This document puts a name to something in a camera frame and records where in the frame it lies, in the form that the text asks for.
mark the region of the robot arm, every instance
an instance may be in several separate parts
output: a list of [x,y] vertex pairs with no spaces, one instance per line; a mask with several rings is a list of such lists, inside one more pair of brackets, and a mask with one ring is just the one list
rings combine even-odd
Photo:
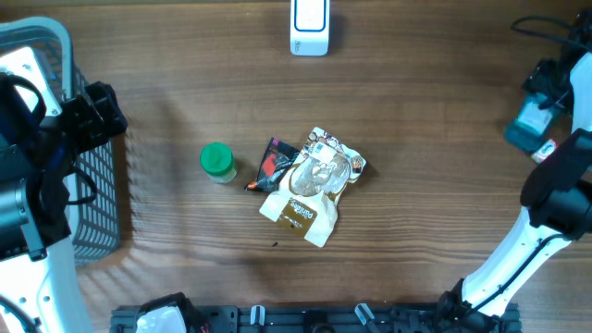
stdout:
[[31,48],[0,57],[0,311],[10,332],[93,332],[65,214],[93,195],[69,201],[63,179],[127,122],[110,86],[85,91],[59,103]]
[[[573,67],[570,81],[573,86],[573,127],[572,131],[592,130],[592,54],[587,53]],[[566,240],[563,232],[545,225],[533,227],[528,209],[522,207],[516,224],[487,261],[462,284],[462,300],[479,306],[477,311],[484,315],[501,316],[508,302],[523,284],[554,253],[567,247],[572,241]],[[543,249],[541,243],[549,239]],[[504,288],[504,284],[520,273]],[[489,299],[503,289],[502,293]]]

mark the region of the wire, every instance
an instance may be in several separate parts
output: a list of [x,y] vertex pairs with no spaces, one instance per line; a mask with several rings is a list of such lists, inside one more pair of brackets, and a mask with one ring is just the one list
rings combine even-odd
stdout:
[[20,310],[11,301],[0,296],[0,306],[3,306],[6,310],[8,310],[11,314],[13,314],[19,320],[20,324],[22,325],[23,331],[25,331],[26,333],[39,332],[39,330],[37,329],[37,326],[29,319],[27,314],[25,314],[22,310]]
[[574,30],[574,26],[572,26],[571,24],[569,24],[568,22],[566,22],[564,20],[561,20],[558,18],[550,18],[550,17],[540,16],[540,15],[533,15],[533,16],[528,16],[528,17],[524,17],[524,18],[518,18],[517,20],[515,20],[512,23],[512,25],[510,26],[510,29],[512,29],[513,31],[516,31],[516,32],[523,33],[527,36],[543,38],[543,39],[546,39],[549,41],[553,41],[555,43],[569,43],[571,45],[578,46],[584,50],[587,50],[587,52],[592,53],[592,48],[590,48],[582,43],[572,41],[568,38],[550,35],[550,34],[546,34],[546,33],[539,32],[539,31],[531,31],[528,29],[517,28],[517,26],[519,24],[527,22],[527,21],[542,21],[542,22],[554,23],[556,25],[559,25],[559,26],[569,30],[570,32],[572,32]]
[[84,197],[84,198],[80,198],[75,201],[68,201],[66,204],[73,205],[73,204],[90,204],[90,203],[92,203],[94,201],[94,199],[96,199],[96,194],[98,192],[98,189],[96,187],[96,183],[94,183],[94,180],[91,178],[91,176],[89,176],[86,172],[82,171],[79,167],[72,166],[72,169],[74,170],[74,173],[77,174],[79,177],[81,177],[82,180],[84,180],[84,182],[91,188],[91,195]]
[[445,327],[444,329],[440,330],[440,332],[444,333],[450,329],[453,329],[455,327],[458,327],[463,318],[468,318],[469,316],[471,316],[472,314],[474,314],[475,312],[479,311],[481,308],[483,308],[484,306],[488,305],[491,301],[495,300],[498,296],[500,296],[508,287],[510,287],[510,285],[524,272],[524,270],[530,265],[530,263],[532,263],[532,261],[535,259],[535,257],[537,257],[537,255],[543,251],[543,249],[545,249],[545,247],[547,246],[547,244],[549,244],[551,241],[556,240],[558,238],[563,238],[566,239],[566,236],[563,234],[557,234],[557,235],[553,235],[553,236],[549,236],[547,238],[545,238],[543,241],[541,241],[537,247],[535,248],[535,250],[530,253],[530,255],[528,256],[528,258],[526,258],[526,260],[520,265],[520,267],[518,267],[518,269],[516,270],[516,272],[514,272],[514,274],[512,274],[512,276],[510,277],[510,279],[508,279],[508,281],[506,281],[506,283],[504,283],[501,287],[499,287],[496,292],[492,293],[489,297],[487,297],[484,301],[482,301],[481,303],[479,303],[477,306],[475,306],[474,308],[472,308],[471,310],[467,311],[461,319],[459,319],[458,321],[456,321],[455,323]]

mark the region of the label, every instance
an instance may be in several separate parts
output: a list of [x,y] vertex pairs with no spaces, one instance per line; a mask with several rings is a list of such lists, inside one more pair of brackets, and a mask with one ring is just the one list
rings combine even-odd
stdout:
[[321,163],[329,164],[329,162],[333,160],[333,157],[335,157],[336,153],[335,149],[322,142],[317,142],[313,147],[311,157],[317,159]]
[[282,228],[304,237],[316,219],[316,211],[304,203],[290,199],[277,219]]
[[542,163],[557,149],[557,143],[553,140],[545,142],[534,154],[530,157],[537,163]]
[[548,109],[539,109],[535,102],[526,103],[518,117],[518,121],[535,130],[538,135],[545,132],[552,119],[553,114]]
[[321,31],[325,26],[326,0],[296,0],[296,29]]

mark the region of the small jar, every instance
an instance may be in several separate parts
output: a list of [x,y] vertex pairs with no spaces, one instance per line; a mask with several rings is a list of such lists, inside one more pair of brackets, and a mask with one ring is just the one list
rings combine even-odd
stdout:
[[237,175],[234,156],[224,143],[206,145],[200,154],[200,164],[210,179],[217,183],[228,183]]

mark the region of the white device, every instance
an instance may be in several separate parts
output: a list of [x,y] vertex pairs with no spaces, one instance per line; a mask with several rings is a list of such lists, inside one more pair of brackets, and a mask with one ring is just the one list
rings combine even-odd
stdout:
[[330,0],[291,0],[290,50],[295,56],[324,56],[329,48]]

